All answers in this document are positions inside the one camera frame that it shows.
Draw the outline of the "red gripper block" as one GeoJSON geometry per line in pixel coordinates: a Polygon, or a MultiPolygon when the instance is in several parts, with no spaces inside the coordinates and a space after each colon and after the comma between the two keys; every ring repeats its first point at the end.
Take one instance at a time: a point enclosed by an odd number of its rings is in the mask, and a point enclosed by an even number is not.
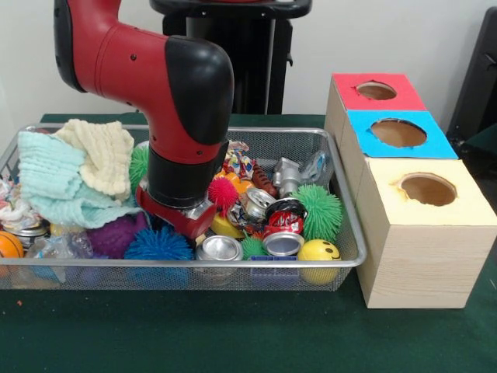
{"type": "Polygon", "coordinates": [[[148,192],[140,186],[136,189],[136,200],[138,205],[146,212],[167,221],[179,234],[189,239],[196,239],[204,234],[209,229],[217,213],[216,206],[208,199],[205,199],[197,207],[186,210],[166,207],[153,200],[148,192]]]}

